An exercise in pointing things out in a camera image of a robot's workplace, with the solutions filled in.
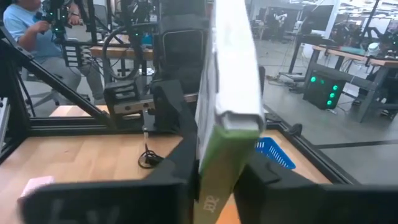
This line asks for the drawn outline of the wooden table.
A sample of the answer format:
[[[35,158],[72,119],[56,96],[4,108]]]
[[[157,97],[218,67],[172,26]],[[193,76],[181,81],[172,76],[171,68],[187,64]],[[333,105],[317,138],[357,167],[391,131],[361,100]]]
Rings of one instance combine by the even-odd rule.
[[[108,59],[136,59],[136,53],[131,48],[124,47],[108,47],[106,49],[106,56],[103,56],[103,48],[102,47],[91,47],[90,53],[95,58],[108,58]]]

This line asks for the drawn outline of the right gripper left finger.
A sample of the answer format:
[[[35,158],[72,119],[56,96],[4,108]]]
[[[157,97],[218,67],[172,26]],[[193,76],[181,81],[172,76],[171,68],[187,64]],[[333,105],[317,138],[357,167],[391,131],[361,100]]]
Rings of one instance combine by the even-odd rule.
[[[193,224],[197,137],[183,137],[145,178],[48,184],[22,201],[24,224]]]

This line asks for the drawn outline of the black device with green lights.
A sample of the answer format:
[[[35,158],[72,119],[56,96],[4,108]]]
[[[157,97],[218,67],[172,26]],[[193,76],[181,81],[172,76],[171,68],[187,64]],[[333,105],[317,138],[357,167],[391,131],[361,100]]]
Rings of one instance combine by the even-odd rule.
[[[44,0],[42,2],[42,20],[47,21],[55,36],[55,43],[60,44],[66,39],[65,28],[71,28],[68,23],[69,5],[72,0]]]

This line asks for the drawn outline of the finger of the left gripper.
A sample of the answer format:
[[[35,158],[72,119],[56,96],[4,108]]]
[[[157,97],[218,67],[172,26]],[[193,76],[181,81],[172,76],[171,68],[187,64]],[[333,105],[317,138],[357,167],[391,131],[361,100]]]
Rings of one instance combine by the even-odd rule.
[[[151,90],[155,108],[154,126],[157,131],[183,137],[197,133],[195,118],[178,80],[155,82]]]

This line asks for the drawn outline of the blue plastic bin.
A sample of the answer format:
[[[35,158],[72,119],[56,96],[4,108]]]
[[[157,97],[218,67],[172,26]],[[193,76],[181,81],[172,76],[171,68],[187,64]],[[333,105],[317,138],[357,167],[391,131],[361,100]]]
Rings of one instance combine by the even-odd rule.
[[[286,169],[293,170],[296,165],[271,137],[261,137],[257,140],[256,151],[275,161]]]

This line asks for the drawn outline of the black box with green lights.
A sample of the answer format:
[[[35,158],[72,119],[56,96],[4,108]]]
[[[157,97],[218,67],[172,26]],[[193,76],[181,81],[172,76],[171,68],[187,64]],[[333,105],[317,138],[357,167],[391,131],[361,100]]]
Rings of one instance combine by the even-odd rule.
[[[326,73],[314,70],[304,90],[303,98],[320,110],[333,110],[337,106],[345,83],[344,80],[327,77]]]

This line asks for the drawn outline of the black box with white labels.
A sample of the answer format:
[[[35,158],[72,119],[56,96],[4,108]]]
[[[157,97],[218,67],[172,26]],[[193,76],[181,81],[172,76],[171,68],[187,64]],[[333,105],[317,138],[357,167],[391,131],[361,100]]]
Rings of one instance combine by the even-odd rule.
[[[83,65],[83,54],[79,45],[63,44],[62,52],[67,67],[80,67]]]

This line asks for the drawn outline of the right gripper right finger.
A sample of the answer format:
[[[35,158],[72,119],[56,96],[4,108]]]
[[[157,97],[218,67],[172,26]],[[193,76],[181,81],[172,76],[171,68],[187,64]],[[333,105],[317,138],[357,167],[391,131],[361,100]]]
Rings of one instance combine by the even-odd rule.
[[[234,188],[242,224],[398,224],[398,187],[317,184],[259,153]]]

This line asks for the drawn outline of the white box with green end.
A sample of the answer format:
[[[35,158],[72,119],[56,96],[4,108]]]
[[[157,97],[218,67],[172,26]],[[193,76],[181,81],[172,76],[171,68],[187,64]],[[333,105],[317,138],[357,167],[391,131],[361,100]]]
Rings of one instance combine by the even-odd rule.
[[[245,0],[214,0],[195,121],[199,192],[193,224],[216,224],[265,123]]]

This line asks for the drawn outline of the person's hand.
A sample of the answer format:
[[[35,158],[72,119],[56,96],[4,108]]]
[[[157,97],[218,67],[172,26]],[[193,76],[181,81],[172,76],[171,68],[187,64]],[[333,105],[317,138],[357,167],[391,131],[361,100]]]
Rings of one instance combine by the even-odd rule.
[[[80,15],[76,12],[71,12],[68,17],[68,23],[72,26],[80,25]]]
[[[45,33],[50,29],[50,24],[47,21],[38,21],[29,27],[29,30],[34,33]]]

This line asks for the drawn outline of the wooden desk black legs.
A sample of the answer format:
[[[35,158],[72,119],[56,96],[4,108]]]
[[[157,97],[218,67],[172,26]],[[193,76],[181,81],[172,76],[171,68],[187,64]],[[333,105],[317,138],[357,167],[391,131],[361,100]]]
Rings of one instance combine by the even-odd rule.
[[[338,57],[337,63],[334,68],[330,68],[318,63],[319,54],[324,51],[328,54],[336,55]],[[366,65],[377,65],[380,67],[373,81],[367,80],[365,78],[354,76],[347,72],[342,72],[340,70],[344,59],[353,59],[357,61],[364,61]],[[316,45],[313,47],[313,53],[308,63],[307,72],[305,74],[304,88],[308,88],[311,84],[312,72],[317,71],[324,74],[327,78],[334,78],[337,80],[343,80],[357,87],[363,88],[368,91],[368,94],[362,100],[359,107],[357,121],[359,123],[363,122],[365,116],[370,109],[389,109],[398,110],[398,103],[380,103],[376,101],[381,93],[382,83],[387,78],[389,70],[393,68],[398,68],[398,60],[387,59],[387,58],[376,58],[373,56],[367,57],[365,55],[352,54],[350,52],[345,52],[337,49],[331,49],[324,46]]]

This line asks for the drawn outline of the person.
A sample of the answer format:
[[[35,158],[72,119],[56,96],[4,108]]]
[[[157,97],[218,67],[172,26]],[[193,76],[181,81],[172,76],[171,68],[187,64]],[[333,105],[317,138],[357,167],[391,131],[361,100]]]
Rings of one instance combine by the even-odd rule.
[[[66,86],[77,91],[82,76],[86,77],[94,104],[103,105],[103,83],[97,64],[70,68],[65,65],[61,46],[54,40],[51,28],[45,33],[34,34],[29,27],[38,21],[35,16],[42,12],[42,0],[5,0],[2,20],[12,38],[32,54],[48,72],[60,78]]]

